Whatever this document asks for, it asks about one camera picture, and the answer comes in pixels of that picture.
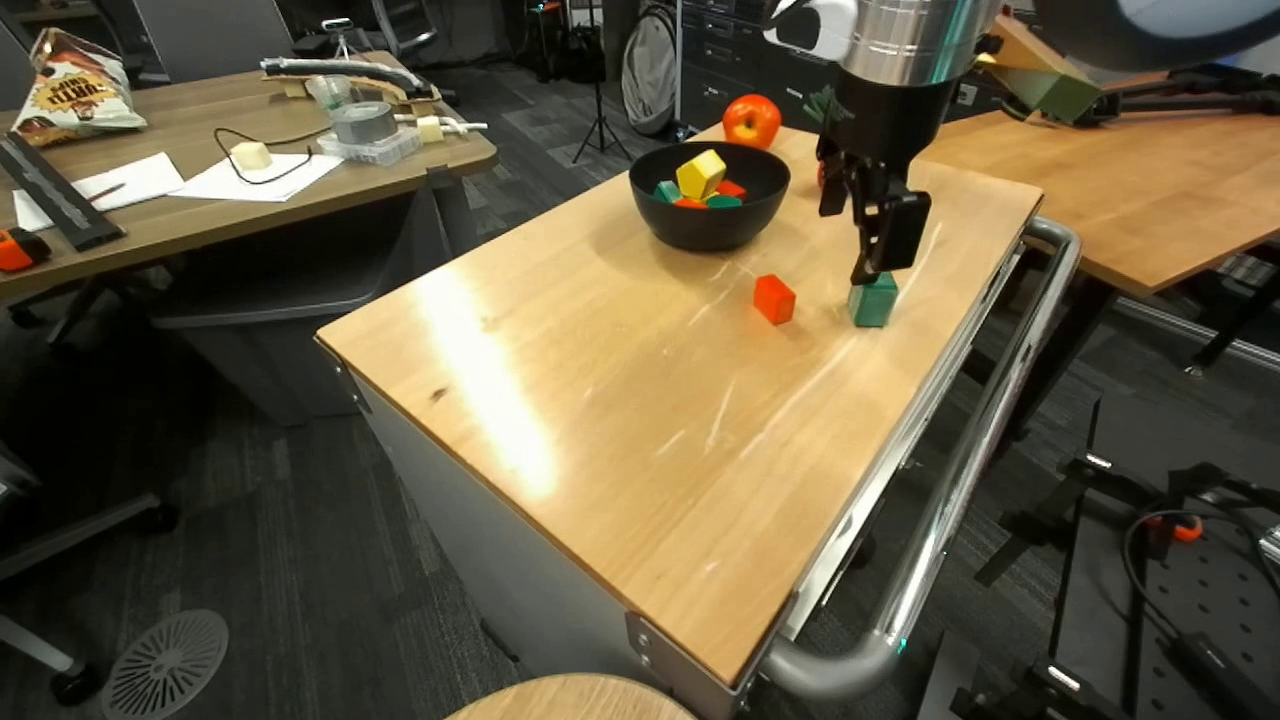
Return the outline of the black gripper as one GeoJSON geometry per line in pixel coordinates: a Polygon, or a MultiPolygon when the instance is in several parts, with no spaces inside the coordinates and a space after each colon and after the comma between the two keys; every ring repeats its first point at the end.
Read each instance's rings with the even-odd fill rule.
{"type": "Polygon", "coordinates": [[[870,282],[878,271],[894,271],[915,258],[930,197],[913,193],[900,180],[935,140],[949,98],[952,85],[900,87],[857,74],[836,74],[810,97],[818,114],[818,210],[839,217],[851,197],[859,226],[859,251],[851,263],[857,282],[870,282]],[[868,164],[889,180],[851,193],[848,180],[857,164],[868,164]]]}

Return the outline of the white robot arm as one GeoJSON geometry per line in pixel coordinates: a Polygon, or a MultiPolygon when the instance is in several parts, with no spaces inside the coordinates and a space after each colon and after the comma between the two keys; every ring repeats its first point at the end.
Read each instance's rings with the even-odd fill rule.
{"type": "MultiPolygon", "coordinates": [[[[1227,56],[1280,33],[1280,0],[1031,0],[1048,43],[1102,69],[1227,56]]],[[[851,282],[906,266],[930,208],[906,164],[984,51],[998,47],[997,0],[780,0],[765,40],[827,69],[807,97],[818,118],[818,210],[851,208],[851,282]]]]}

